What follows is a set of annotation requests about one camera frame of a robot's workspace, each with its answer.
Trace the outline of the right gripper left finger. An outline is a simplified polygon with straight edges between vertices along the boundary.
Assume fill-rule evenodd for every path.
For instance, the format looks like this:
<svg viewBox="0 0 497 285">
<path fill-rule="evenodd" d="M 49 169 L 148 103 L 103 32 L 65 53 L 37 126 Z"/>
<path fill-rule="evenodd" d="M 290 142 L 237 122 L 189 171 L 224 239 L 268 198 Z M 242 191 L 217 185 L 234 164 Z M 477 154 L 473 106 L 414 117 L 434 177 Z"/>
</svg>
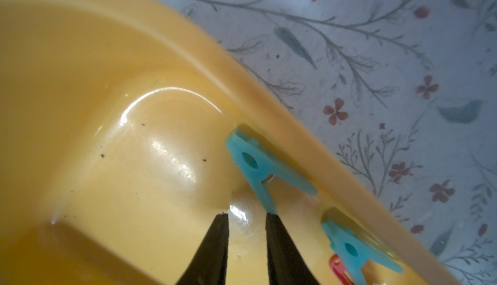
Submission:
<svg viewBox="0 0 497 285">
<path fill-rule="evenodd" d="M 177 284 L 226 284 L 228 250 L 229 216 L 218 214 Z"/>
</svg>

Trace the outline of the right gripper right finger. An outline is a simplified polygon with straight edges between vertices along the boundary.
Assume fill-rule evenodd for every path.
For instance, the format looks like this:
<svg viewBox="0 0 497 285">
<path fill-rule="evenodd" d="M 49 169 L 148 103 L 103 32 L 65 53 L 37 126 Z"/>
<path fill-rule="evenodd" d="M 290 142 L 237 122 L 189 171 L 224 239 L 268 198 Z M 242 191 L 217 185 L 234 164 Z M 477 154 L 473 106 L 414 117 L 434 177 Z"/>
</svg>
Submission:
<svg viewBox="0 0 497 285">
<path fill-rule="evenodd" d="M 278 215 L 265 221 L 269 284 L 319 284 Z"/>
</svg>

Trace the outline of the teal clothespin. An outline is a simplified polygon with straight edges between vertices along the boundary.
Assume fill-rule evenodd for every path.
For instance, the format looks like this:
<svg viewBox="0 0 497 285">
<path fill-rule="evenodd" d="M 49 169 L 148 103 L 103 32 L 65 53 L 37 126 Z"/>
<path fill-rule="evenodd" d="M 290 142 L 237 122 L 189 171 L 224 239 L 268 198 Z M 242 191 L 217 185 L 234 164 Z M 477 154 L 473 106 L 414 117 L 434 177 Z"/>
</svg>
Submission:
<svg viewBox="0 0 497 285">
<path fill-rule="evenodd" d="M 368 261 L 378 263 L 396 273 L 403 272 L 403 268 L 394 260 L 357 238 L 351 229 L 342 227 L 331 219 L 322 224 L 322 229 L 330 240 L 330 248 L 340 257 L 355 284 L 367 284 L 362 267 Z"/>
<path fill-rule="evenodd" d="M 236 129 L 225 140 L 225 146 L 267 213 L 278 214 L 266 186 L 274 177 L 311 196 L 317 195 L 318 189 L 306 177 L 263 148 L 256 138 Z"/>
</svg>

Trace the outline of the yellow plastic storage box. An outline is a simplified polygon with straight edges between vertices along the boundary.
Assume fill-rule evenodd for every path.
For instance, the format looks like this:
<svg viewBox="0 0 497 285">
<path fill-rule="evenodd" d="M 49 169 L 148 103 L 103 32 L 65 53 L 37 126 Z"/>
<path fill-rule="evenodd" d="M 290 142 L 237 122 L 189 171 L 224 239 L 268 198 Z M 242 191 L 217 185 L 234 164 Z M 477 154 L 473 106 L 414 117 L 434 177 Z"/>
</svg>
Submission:
<svg viewBox="0 0 497 285">
<path fill-rule="evenodd" d="M 210 36 L 155 0 L 1 0 L 1 283 L 175 284 L 211 227 L 227 284 L 267 284 L 266 212 L 226 139 L 290 171 L 267 188 L 299 284 L 337 284 L 337 211 L 399 264 L 369 281 L 456 279 Z"/>
</svg>

